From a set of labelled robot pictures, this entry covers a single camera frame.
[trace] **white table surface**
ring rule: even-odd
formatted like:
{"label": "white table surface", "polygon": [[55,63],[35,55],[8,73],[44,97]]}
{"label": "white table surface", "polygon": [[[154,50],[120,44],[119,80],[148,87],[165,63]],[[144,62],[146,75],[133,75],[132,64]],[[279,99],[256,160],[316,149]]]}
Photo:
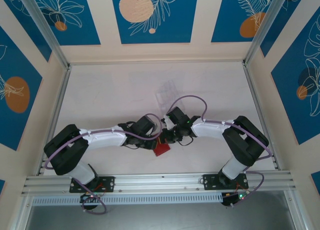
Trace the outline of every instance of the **white table surface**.
{"label": "white table surface", "polygon": [[[168,96],[193,94],[205,99],[206,119],[244,115],[262,129],[240,62],[128,63],[73,66],[55,134],[68,124],[97,129],[137,121],[146,113],[161,117],[156,94],[169,82],[173,88],[167,90]],[[204,109],[194,98],[183,99],[182,105],[189,117],[201,115]],[[155,174],[215,172],[232,156],[225,141],[213,138],[195,138],[189,146],[175,143],[170,147],[159,157],[152,150],[109,147],[87,151],[82,160],[98,174]],[[250,169],[275,168],[269,158]],[[55,173],[46,170],[44,174]]]}

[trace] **beige circle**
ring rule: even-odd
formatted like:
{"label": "beige circle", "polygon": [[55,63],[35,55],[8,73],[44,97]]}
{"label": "beige circle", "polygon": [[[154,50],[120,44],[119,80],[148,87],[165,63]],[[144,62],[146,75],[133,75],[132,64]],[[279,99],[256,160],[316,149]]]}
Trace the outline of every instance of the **beige circle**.
{"label": "beige circle", "polygon": [[151,0],[120,0],[119,9],[127,21],[137,23],[150,18],[154,5]]}

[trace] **enclosure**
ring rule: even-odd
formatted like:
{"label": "enclosure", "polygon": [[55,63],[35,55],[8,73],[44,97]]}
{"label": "enclosure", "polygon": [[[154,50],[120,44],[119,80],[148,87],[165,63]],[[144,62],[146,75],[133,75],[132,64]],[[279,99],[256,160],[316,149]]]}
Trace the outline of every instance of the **enclosure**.
{"label": "enclosure", "polygon": [[[320,0],[0,0],[0,16],[1,229],[319,228]],[[86,204],[101,216],[46,169],[67,125],[114,134],[186,95],[205,101],[176,103],[190,118],[246,116],[268,139],[247,189],[208,190],[234,156],[223,138],[87,149],[81,161],[113,179]]]}

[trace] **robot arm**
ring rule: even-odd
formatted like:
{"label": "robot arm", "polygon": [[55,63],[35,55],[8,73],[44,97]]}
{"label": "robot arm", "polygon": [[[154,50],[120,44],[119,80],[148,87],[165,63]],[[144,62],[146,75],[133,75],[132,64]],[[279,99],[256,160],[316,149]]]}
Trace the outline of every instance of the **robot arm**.
{"label": "robot arm", "polygon": [[51,165],[57,175],[69,175],[84,185],[90,184],[89,188],[92,188],[98,183],[99,177],[90,165],[80,161],[86,151],[109,146],[126,145],[154,149],[157,146],[156,140],[142,140],[128,133],[148,138],[155,128],[156,124],[147,116],[143,116],[137,122],[118,124],[107,129],[78,129],[74,124],[70,124],[46,144],[44,152],[50,157],[67,141],[88,133],[62,149],[51,160]]}
{"label": "robot arm", "polygon": [[212,137],[226,141],[233,153],[233,157],[223,166],[218,174],[219,181],[225,188],[228,188],[241,172],[252,166],[265,150],[251,137],[247,136],[243,138],[242,135],[245,133],[232,125],[240,126],[243,130],[250,132],[265,146],[269,144],[267,138],[259,129],[244,116],[221,123],[205,122],[200,116],[193,116],[190,119],[176,107],[167,113],[162,121],[167,126],[166,129],[163,129],[160,136],[160,142],[162,143],[181,141],[185,136]]}

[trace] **beige wall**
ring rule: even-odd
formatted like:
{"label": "beige wall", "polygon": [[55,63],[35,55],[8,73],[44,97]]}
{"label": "beige wall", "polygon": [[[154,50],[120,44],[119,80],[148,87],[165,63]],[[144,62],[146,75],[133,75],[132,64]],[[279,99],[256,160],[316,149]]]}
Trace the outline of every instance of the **beige wall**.
{"label": "beige wall", "polygon": [[211,43],[222,0],[197,0],[190,43],[125,44],[120,41],[112,0],[87,0],[101,45],[62,46],[70,63],[239,59],[251,42]]}
{"label": "beige wall", "polygon": [[284,168],[291,171],[307,213],[314,226],[318,227],[320,226],[320,196],[311,179],[311,173],[320,170],[320,135],[298,145],[271,77],[271,71],[319,5],[319,0],[301,0],[266,58],[259,50],[249,65],[276,151],[280,155]]}
{"label": "beige wall", "polygon": [[3,0],[0,0],[0,26],[42,76],[18,150],[0,144],[0,179],[5,180],[0,197],[0,229],[5,230],[19,208],[26,176],[33,175],[38,167],[64,70],[54,55],[46,62]]}

